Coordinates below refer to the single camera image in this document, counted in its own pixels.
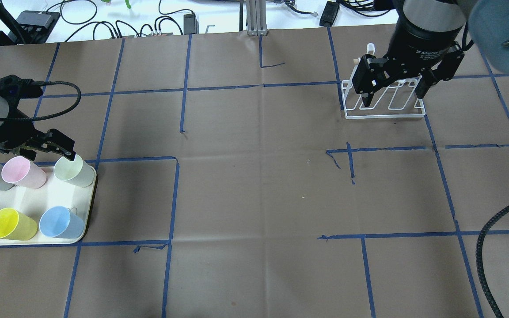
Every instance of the blue cup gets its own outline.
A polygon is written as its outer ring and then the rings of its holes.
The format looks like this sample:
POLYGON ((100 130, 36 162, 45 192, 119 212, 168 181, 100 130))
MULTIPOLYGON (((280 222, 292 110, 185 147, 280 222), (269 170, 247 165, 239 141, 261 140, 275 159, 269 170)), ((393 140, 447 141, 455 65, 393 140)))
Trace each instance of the blue cup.
POLYGON ((53 207, 48 209, 38 223, 40 232, 51 238, 75 239, 80 237, 84 232, 85 223, 72 210, 75 208, 53 207))

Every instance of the black cable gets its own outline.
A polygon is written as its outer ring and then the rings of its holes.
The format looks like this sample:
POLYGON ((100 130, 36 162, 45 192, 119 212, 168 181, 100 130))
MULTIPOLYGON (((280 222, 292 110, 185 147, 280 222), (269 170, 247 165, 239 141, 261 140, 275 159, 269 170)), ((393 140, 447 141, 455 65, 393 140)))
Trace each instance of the black cable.
POLYGON ((60 17, 62 18, 62 20, 64 20, 64 22, 66 22, 68 24, 73 24, 75 26, 90 22, 93 18, 95 18, 95 16, 97 15, 97 4, 95 4, 95 2, 93 2, 92 0, 83 0, 83 1, 90 2, 91 4, 93 4, 93 6, 95 8, 95 11, 93 12, 93 16, 91 16, 91 18, 89 18, 88 20, 85 20, 83 22, 70 22, 70 21, 66 20, 64 18, 64 14, 63 14, 62 10, 63 10, 65 4, 68 4, 68 3, 74 2, 74 1, 78 1, 78 0, 62 0, 62 2, 59 2, 58 4, 53 4, 52 6, 50 6, 48 9, 46 9, 45 12, 49 12, 50 9, 52 9, 56 6, 60 6, 59 12, 60 12, 60 17))
POLYGON ((374 10, 374 1, 373 0, 337 0, 338 4, 341 4, 345 8, 349 8, 356 14, 360 14, 361 16, 366 16, 367 18, 376 18, 378 16, 383 16, 387 14, 390 10, 382 12, 380 14, 367 14, 363 12, 367 11, 375 11, 374 10))
POLYGON ((152 33, 152 32, 153 32, 153 30, 152 30, 152 26, 150 26, 150 24, 148 24, 148 23, 145 23, 145 24, 143 24, 143 26, 141 26, 141 32, 140 32, 141 37, 142 37, 142 36, 143 36, 143 34, 144 34, 144 33, 143 33, 143 29, 144 29, 145 27, 149 27, 149 28, 150 28, 150 33, 152 33))
POLYGON ((194 11, 191 9, 180 9, 180 10, 176 10, 174 12, 162 13, 162 11, 160 11, 160 3, 161 2, 162 2, 162 0, 158 0, 158 13, 160 13, 162 15, 170 15, 170 14, 175 14, 175 13, 183 12, 183 11, 189 11, 191 14, 194 14, 194 11))
POLYGON ((180 35, 184 35, 184 32, 182 31, 182 28, 180 28, 180 24, 178 24, 178 22, 176 22, 176 20, 174 20, 173 18, 170 18, 170 16, 166 16, 165 18, 162 18, 159 22, 158 22, 158 30, 161 30, 160 28, 160 24, 163 22, 163 21, 166 21, 166 20, 169 20, 169 21, 172 21, 176 24, 176 26, 178 27, 178 30, 180 30, 180 35))
POLYGON ((482 244, 484 244, 484 238, 486 237, 486 234, 490 230, 490 228, 498 222, 503 216, 507 215, 509 213, 509 205, 505 208, 503 208, 500 212, 496 213, 495 216, 492 217, 482 228, 479 234, 479 239, 476 241, 476 272, 479 274, 479 280, 480 280, 480 286, 482 287, 482 291, 484 292, 484 295, 486 296, 486 299, 488 300, 488 303, 490 304, 490 307, 492 308, 492 311, 494 312, 495 316, 497 318, 503 318, 503 315, 501 314, 500 308, 498 308, 498 305, 496 304, 496 300, 494 300, 494 297, 492 296, 492 292, 490 292, 490 288, 488 287, 488 283, 486 281, 486 276, 484 274, 484 266, 482 264, 482 244))
POLYGON ((72 104, 72 106, 68 107, 67 109, 63 111, 59 111, 58 113, 54 113, 52 115, 47 116, 41 116, 41 117, 32 117, 32 118, 0 118, 0 121, 44 121, 46 119, 51 119, 54 117, 62 116, 65 113, 70 112, 71 110, 75 109, 76 106, 80 103, 81 100, 81 90, 76 84, 73 84, 69 81, 43 81, 40 82, 39 86, 48 86, 48 85, 68 85, 70 87, 73 87, 76 89, 77 92, 77 98, 76 101, 72 104))
POLYGON ((473 42, 473 40, 471 40, 468 44, 467 44, 467 34, 468 34, 468 22, 465 23, 465 27, 463 29, 463 52, 466 52, 468 51, 470 48, 472 48, 472 46, 475 44, 473 42))
POLYGON ((301 11, 301 10, 298 10, 297 8, 295 8, 293 6, 293 4, 286 4, 286 6, 288 8, 290 8, 293 12, 295 13, 299 13, 299 14, 311 14, 312 16, 316 16, 314 12, 309 12, 309 11, 301 11))
POLYGON ((117 31, 119 31, 119 35, 121 35, 121 29, 119 28, 119 23, 123 23, 125 24, 126 26, 129 26, 131 29, 133 29, 133 31, 135 31, 135 34, 137 34, 137 36, 139 36, 139 31, 137 31, 131 24, 128 24, 127 22, 125 21, 121 21, 121 20, 116 20, 115 21, 115 26, 117 27, 117 31))
POLYGON ((111 34, 111 38, 115 38, 115 35, 113 35, 113 31, 111 30, 111 28, 103 21, 97 22, 97 24, 93 27, 93 33, 91 34, 91 38, 93 38, 93 40, 95 40, 95 30, 97 30, 97 27, 101 24, 103 24, 105 27, 107 27, 107 29, 109 30, 109 33, 111 34))
POLYGON ((245 0, 239 0, 239 32, 243 30, 243 5, 245 0))

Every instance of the power adapter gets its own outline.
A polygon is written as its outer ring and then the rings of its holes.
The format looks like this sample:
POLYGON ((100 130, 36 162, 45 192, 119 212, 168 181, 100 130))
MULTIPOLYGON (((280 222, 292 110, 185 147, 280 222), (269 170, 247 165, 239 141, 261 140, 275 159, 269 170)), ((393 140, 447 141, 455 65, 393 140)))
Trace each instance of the power adapter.
POLYGON ((319 19, 319 26, 328 28, 332 26, 333 22, 335 22, 335 19, 337 18, 338 12, 339 2, 328 1, 325 4, 321 18, 319 19))
POLYGON ((198 34, 200 26, 195 13, 184 14, 184 34, 198 34))

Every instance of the white tray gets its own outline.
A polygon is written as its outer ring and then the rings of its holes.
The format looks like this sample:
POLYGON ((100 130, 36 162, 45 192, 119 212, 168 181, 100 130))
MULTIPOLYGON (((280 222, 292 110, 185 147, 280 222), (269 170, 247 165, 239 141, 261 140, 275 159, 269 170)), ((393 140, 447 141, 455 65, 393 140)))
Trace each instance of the white tray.
POLYGON ((95 189, 97 174, 93 170, 93 182, 85 188, 59 181, 54 177, 54 167, 42 167, 46 172, 46 183, 39 189, 14 186, 7 191, 0 191, 0 210, 3 208, 14 208, 24 213, 35 222, 41 219, 42 214, 57 205, 67 208, 76 208, 73 212, 84 220, 85 228, 83 233, 75 239, 49 238, 40 231, 30 240, 0 239, 0 246, 8 245, 39 245, 39 244, 73 244, 79 241, 87 229, 87 217, 91 206, 91 198, 95 189))

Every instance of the pink cup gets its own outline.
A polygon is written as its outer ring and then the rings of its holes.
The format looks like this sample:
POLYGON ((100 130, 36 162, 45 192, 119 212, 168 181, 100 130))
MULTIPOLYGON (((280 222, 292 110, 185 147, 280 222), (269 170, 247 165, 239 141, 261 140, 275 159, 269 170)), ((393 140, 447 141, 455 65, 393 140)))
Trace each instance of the pink cup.
POLYGON ((14 157, 7 161, 1 177, 5 182, 31 189, 38 189, 46 182, 46 173, 25 157, 14 157))

